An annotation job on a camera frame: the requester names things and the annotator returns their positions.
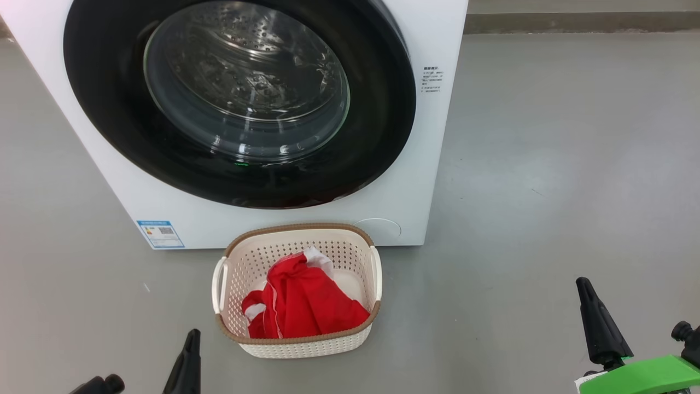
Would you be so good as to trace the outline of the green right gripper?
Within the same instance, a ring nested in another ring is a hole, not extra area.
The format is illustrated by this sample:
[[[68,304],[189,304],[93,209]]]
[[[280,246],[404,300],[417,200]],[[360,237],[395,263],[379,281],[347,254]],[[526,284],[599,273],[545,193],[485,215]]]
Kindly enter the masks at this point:
[[[575,281],[588,357],[593,364],[623,365],[579,379],[579,394],[664,394],[700,386],[700,369],[680,356],[662,356],[624,365],[633,357],[618,326],[592,283]]]

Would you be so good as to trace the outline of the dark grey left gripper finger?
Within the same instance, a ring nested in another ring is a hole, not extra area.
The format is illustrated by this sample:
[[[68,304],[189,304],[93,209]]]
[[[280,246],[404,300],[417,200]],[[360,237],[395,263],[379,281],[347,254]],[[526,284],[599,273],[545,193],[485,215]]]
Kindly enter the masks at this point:
[[[200,330],[191,329],[183,344],[182,351],[173,364],[163,394],[201,394],[200,341]]]

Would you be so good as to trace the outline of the red and white garment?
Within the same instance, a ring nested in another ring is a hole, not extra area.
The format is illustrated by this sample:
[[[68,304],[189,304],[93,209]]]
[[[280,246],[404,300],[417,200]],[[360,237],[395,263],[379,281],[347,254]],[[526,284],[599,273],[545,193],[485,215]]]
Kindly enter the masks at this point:
[[[315,247],[283,257],[271,267],[261,294],[265,339],[305,338],[350,330],[369,311],[340,289],[333,262]]]
[[[266,304],[262,290],[253,290],[242,301],[242,315],[247,319],[248,334],[253,339],[267,339],[265,329]]]

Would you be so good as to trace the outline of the black round glass washer door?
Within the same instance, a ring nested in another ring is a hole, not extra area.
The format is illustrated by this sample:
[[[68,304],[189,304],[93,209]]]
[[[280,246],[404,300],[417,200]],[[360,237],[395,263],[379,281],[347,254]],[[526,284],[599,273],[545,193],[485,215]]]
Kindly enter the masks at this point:
[[[285,162],[244,161],[195,142],[159,110],[143,74],[148,38],[170,15],[219,1],[280,11],[331,47],[351,98],[327,144]],[[409,50],[382,0],[73,0],[63,57],[80,107],[121,155],[183,192],[238,207],[310,207],[357,192],[399,157],[417,113]]]

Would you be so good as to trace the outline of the cream perforated laundry basket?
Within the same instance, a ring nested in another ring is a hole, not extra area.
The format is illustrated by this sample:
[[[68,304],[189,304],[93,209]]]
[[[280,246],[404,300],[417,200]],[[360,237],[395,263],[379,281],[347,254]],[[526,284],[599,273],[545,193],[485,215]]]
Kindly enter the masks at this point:
[[[334,264],[333,277],[347,296],[369,312],[357,328],[300,339],[253,339],[242,311],[243,298],[265,286],[275,262],[315,247]],[[382,300],[382,260],[369,235],[338,223],[293,224],[251,230],[234,239],[212,277],[215,321],[225,336],[248,354],[263,359],[300,359],[353,351],[368,338]]]

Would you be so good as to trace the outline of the white front-load washing machine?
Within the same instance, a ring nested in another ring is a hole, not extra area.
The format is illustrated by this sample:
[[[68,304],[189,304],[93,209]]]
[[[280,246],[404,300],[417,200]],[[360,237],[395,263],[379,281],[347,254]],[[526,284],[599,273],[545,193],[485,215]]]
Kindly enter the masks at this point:
[[[67,77],[63,32],[72,2],[0,0],[0,16],[136,226],[137,221],[170,221],[183,249],[205,249],[223,248],[236,236],[263,227],[353,225],[385,218],[400,225],[400,245],[423,244],[469,0],[382,0],[402,33],[416,79],[417,113],[410,137],[395,162],[357,192],[327,204],[281,210],[188,194],[113,148],[83,112]]]

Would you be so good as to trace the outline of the blue energy label sticker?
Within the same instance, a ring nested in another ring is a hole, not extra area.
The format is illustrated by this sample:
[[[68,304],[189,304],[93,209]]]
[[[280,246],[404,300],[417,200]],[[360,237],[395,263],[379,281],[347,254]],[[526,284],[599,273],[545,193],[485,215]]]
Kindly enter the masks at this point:
[[[172,250],[185,248],[170,221],[137,221],[137,226],[152,249]]]

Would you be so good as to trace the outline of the round white filter cover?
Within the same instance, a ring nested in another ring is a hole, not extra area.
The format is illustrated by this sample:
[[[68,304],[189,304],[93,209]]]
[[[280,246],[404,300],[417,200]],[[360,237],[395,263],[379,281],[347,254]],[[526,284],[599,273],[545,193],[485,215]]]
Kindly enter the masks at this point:
[[[353,226],[361,229],[377,246],[400,245],[402,229],[400,225],[385,218],[367,218],[353,223]]]

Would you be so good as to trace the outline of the steel perforated washer drum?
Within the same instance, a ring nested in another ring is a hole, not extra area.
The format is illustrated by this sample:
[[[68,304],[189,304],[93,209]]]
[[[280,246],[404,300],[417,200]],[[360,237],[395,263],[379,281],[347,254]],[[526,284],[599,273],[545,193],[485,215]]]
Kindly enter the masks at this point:
[[[351,98],[325,40],[248,2],[203,2],[167,17],[145,45],[143,74],[159,110],[186,136],[263,164],[327,144]]]

